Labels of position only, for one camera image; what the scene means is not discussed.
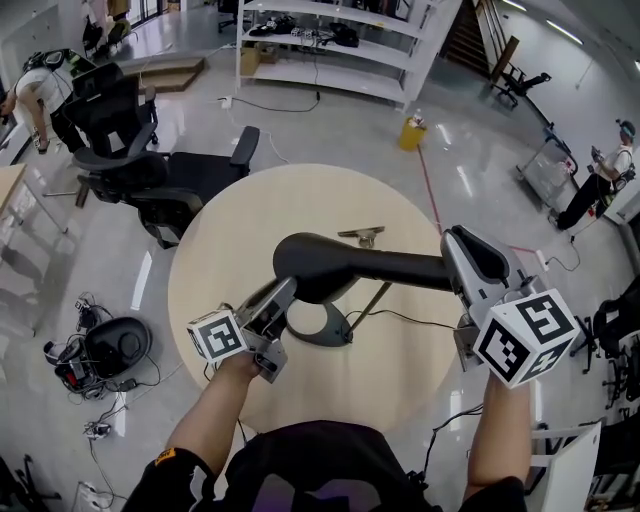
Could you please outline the floor broom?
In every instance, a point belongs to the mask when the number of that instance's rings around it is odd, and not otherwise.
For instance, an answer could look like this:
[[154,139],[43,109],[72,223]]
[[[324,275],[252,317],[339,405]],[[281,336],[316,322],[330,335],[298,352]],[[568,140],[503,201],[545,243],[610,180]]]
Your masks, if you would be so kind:
[[74,199],[74,205],[78,209],[85,207],[88,195],[89,186],[85,183],[84,176],[78,175],[76,177],[75,188],[72,190],[63,191],[47,191],[42,194],[46,198],[60,198],[60,197],[72,197]]

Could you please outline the clothes rack with garments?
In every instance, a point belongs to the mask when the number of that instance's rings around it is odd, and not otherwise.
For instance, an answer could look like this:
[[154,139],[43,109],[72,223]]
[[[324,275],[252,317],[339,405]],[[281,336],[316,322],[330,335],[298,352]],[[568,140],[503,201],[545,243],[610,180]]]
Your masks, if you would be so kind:
[[106,56],[131,33],[131,0],[81,0],[82,43],[87,56]]

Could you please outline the black swivel chair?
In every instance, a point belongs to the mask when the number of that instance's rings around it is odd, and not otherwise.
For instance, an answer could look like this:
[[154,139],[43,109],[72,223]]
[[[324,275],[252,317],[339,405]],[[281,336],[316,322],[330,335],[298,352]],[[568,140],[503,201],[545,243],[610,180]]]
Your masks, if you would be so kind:
[[603,381],[606,410],[620,399],[640,399],[640,289],[629,288],[617,299],[604,301],[585,318],[595,348],[604,351],[613,379]]
[[33,459],[23,457],[23,468],[12,472],[0,457],[0,512],[51,512],[47,501],[61,501],[58,492],[44,494],[38,491],[31,474]]

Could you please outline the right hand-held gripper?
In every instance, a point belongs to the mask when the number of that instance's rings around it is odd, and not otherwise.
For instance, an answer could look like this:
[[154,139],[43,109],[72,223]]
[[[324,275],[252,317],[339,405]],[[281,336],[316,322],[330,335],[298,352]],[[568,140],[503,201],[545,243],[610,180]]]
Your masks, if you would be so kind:
[[[480,299],[480,278],[506,284],[510,274],[502,243],[456,225],[442,235],[442,257],[455,294]],[[464,370],[487,365],[507,388],[539,378],[554,368],[580,334],[580,327],[556,289],[537,276],[491,306],[480,326],[465,314],[454,330]]]

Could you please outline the yellow waste bin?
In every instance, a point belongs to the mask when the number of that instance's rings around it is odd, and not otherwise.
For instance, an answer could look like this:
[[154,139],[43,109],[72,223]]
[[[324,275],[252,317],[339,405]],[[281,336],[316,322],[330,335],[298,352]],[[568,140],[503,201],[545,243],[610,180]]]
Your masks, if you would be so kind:
[[427,127],[424,122],[418,123],[413,116],[408,117],[397,140],[398,147],[405,152],[414,152],[421,145]]

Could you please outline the wooden rectangular side table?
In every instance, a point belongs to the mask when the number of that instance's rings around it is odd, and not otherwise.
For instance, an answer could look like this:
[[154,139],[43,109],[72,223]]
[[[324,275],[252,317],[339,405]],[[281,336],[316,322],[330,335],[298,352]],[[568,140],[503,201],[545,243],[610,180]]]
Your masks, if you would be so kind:
[[10,206],[11,199],[20,185],[24,185],[26,187],[30,195],[35,199],[36,203],[54,223],[58,230],[62,234],[66,234],[68,232],[68,228],[62,225],[61,220],[53,213],[53,209],[47,205],[44,195],[38,192],[27,180],[27,165],[24,163],[0,167],[0,219],[5,212],[8,212],[18,221],[19,224],[23,222],[20,215],[12,210]]

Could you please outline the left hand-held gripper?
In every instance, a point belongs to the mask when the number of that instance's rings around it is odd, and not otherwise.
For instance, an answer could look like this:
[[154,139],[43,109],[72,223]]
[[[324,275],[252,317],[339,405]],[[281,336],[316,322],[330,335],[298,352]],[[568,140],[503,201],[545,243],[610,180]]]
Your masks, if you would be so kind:
[[273,383],[288,362],[280,340],[287,327],[286,311],[295,300],[297,281],[287,277],[264,285],[236,310],[220,306],[187,324],[187,333],[200,357],[216,366],[247,352],[260,368],[260,376]]

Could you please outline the black mesh office chair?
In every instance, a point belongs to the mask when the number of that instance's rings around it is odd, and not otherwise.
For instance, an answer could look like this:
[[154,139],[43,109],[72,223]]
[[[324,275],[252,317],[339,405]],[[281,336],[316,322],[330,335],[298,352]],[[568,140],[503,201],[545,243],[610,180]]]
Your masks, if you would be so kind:
[[163,185],[169,173],[164,156],[152,151],[110,159],[84,147],[74,153],[73,164],[82,170],[78,175],[80,183],[87,185],[99,200],[113,204]]

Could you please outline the person's right forearm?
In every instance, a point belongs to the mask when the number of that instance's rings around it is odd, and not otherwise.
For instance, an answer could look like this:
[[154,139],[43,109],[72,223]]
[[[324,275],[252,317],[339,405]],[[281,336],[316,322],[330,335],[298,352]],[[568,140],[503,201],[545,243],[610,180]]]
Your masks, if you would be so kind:
[[525,482],[532,457],[530,387],[509,389],[490,374],[468,463],[466,495],[514,477]]

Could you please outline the black reclined office chair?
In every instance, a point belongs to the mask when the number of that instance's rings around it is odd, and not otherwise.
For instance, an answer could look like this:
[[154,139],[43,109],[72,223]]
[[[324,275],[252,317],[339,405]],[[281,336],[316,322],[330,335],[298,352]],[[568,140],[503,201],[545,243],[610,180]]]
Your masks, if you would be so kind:
[[499,90],[497,95],[498,98],[506,97],[509,99],[511,102],[511,109],[518,106],[518,99],[526,97],[530,89],[549,82],[552,79],[552,77],[546,72],[542,72],[533,78],[527,79],[526,74],[520,68],[515,66],[512,66],[509,73],[502,72],[501,77],[504,81],[504,85],[499,86],[497,84],[493,84],[492,87]]

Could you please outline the metal trolley cart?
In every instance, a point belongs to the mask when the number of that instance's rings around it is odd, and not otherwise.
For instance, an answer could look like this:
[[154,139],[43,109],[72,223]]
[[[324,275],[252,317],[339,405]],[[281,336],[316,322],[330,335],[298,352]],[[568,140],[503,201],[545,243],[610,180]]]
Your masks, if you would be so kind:
[[558,200],[578,169],[576,159],[558,136],[554,123],[543,129],[543,143],[534,155],[524,164],[516,166],[518,178],[527,182],[549,210],[558,209]]

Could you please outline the white furniture frame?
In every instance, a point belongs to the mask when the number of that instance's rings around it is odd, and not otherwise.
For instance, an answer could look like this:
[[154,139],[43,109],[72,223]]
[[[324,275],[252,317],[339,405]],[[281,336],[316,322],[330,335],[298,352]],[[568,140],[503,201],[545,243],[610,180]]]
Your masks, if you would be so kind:
[[532,432],[528,512],[583,512],[594,476],[601,424]]

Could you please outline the white shelving unit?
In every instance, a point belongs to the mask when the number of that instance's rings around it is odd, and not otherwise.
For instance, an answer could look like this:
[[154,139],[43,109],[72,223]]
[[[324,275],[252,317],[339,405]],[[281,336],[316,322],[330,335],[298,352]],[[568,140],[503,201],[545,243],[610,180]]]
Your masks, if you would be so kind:
[[[315,85],[387,100],[418,99],[462,0],[239,0],[235,81]],[[259,46],[255,74],[240,50]]]

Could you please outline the wooden step platform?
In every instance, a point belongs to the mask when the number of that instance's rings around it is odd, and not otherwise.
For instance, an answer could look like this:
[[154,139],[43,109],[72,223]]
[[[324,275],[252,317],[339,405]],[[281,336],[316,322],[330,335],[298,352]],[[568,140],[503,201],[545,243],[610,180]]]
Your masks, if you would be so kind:
[[158,94],[184,92],[205,67],[206,61],[201,57],[120,65],[125,76],[138,77],[140,91],[153,88]]

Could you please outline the brass metal clip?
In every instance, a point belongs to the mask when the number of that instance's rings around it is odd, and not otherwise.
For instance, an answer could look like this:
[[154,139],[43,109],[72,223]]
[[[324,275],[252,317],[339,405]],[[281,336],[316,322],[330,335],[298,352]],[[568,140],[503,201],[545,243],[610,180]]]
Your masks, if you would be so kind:
[[339,231],[337,235],[341,238],[354,238],[358,241],[358,245],[364,249],[373,249],[375,246],[375,239],[378,234],[385,231],[384,226],[375,226],[368,228],[360,228],[354,230]]

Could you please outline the person's black shirt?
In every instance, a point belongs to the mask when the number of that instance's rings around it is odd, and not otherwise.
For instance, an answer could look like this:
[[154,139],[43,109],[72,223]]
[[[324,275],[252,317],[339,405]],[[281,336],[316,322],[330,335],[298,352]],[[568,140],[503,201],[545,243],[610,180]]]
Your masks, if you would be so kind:
[[149,463],[121,512],[442,512],[369,427],[313,421],[259,434],[216,474],[170,448]]

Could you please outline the black oval equipment case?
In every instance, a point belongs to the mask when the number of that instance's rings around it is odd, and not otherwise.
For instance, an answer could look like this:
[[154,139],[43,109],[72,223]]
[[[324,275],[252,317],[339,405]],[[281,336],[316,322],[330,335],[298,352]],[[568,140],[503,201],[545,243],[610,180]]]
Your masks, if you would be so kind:
[[149,352],[149,328],[134,317],[118,317],[88,331],[84,338],[88,360],[98,378],[109,379],[127,372]]

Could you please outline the black desk lamp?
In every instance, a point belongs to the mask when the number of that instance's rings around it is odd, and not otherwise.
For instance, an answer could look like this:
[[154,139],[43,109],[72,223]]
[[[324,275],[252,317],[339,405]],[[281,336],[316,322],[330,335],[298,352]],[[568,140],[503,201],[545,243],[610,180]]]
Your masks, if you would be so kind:
[[[441,256],[355,248],[313,233],[283,239],[273,253],[273,270],[280,280],[295,280],[296,300],[320,304],[326,312],[326,323],[319,332],[303,334],[288,325],[289,332],[303,342],[327,348],[352,343],[355,329],[393,284],[453,290]],[[360,279],[382,285],[357,319],[349,321],[333,303]]]

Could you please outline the pile of black electronic gear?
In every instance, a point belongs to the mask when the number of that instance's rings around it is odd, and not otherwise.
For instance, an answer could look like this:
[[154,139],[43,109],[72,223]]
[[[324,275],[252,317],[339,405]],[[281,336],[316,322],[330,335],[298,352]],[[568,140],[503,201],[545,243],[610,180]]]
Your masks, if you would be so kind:
[[104,394],[104,385],[85,343],[89,331],[101,322],[98,304],[91,293],[84,292],[76,300],[75,309],[78,313],[75,332],[65,342],[46,342],[44,357],[70,394],[82,401],[99,400]]

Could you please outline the dark staircase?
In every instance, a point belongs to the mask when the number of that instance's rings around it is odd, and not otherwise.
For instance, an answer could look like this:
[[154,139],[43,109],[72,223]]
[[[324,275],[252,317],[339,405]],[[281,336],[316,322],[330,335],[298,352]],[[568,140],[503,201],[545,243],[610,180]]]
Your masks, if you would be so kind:
[[439,56],[489,80],[506,45],[494,0],[462,0]]

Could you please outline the person's left forearm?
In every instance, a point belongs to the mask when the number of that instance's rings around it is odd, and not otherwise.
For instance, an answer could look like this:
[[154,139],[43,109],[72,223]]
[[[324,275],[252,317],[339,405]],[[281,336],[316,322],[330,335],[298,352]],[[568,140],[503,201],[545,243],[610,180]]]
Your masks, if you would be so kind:
[[250,352],[225,359],[169,436],[166,448],[187,450],[213,473],[220,474],[231,451],[249,386],[259,371]]

